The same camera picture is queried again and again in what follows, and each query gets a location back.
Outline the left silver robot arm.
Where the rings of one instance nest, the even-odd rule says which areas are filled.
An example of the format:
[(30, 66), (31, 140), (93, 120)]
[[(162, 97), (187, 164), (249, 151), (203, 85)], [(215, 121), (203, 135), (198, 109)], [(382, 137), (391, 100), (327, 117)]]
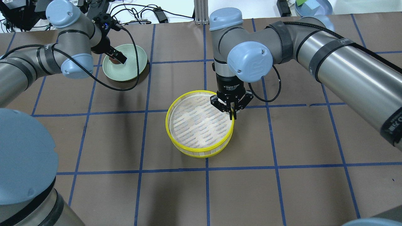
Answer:
[(39, 78), (62, 73), (92, 76), (92, 53), (125, 64), (110, 46), (109, 29), (122, 26), (108, 14), (90, 19), (68, 0), (54, 0), (46, 17), (58, 42), (25, 45), (1, 56), (1, 225), (83, 226), (83, 221), (55, 189), (58, 154), (48, 130), (33, 116), (6, 108)]

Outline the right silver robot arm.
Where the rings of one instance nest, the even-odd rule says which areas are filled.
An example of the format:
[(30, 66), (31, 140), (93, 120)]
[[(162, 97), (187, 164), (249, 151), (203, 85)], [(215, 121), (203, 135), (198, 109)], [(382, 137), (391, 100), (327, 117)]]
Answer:
[(401, 68), (336, 34), (328, 17), (278, 21), (250, 33), (239, 9), (222, 8), (210, 14), (209, 24), (217, 77), (217, 94), (210, 102), (231, 120), (254, 97), (244, 83), (259, 81), (276, 64), (296, 60), (401, 149)]

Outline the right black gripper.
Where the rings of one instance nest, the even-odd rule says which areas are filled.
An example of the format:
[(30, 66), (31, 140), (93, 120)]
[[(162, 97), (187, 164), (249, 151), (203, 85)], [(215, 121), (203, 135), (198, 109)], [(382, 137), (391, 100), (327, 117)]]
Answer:
[(230, 120), (237, 119), (237, 113), (253, 100), (251, 91), (244, 82), (218, 82), (217, 93), (210, 97), (210, 103), (219, 111), (230, 114)]

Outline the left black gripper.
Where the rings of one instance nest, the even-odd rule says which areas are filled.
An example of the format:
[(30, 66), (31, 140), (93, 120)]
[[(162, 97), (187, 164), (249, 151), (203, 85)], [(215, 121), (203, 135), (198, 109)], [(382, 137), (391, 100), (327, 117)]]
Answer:
[(121, 64), (125, 64), (127, 57), (120, 51), (110, 45), (108, 33), (110, 30), (121, 30), (117, 24), (118, 21), (108, 13), (99, 13), (93, 18), (95, 27), (99, 28), (101, 38), (97, 45), (91, 48), (93, 53), (105, 53), (108, 57), (116, 57)]

